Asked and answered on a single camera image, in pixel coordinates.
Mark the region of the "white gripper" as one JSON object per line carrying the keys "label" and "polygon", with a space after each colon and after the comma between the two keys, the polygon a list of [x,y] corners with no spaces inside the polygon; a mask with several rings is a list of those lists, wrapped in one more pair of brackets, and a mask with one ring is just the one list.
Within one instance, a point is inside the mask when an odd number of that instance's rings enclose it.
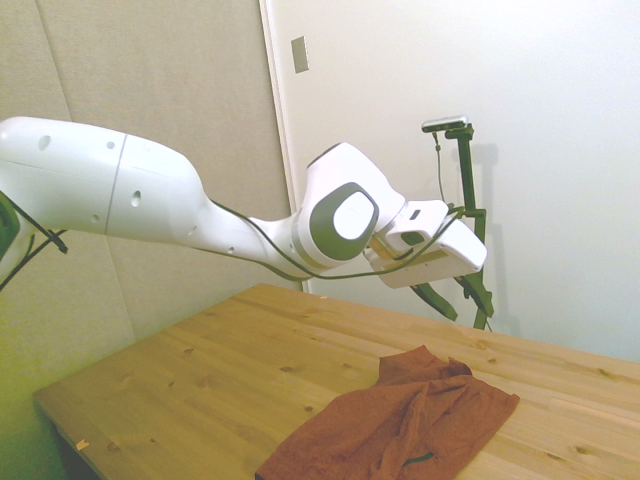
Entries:
{"label": "white gripper", "polygon": [[486,261],[487,248],[460,220],[454,220],[437,239],[427,238],[400,252],[373,237],[364,256],[388,287],[411,286],[421,300],[451,321],[457,319],[458,313],[429,282],[455,277],[466,298],[471,298],[487,317],[494,315],[492,293],[479,272]]}

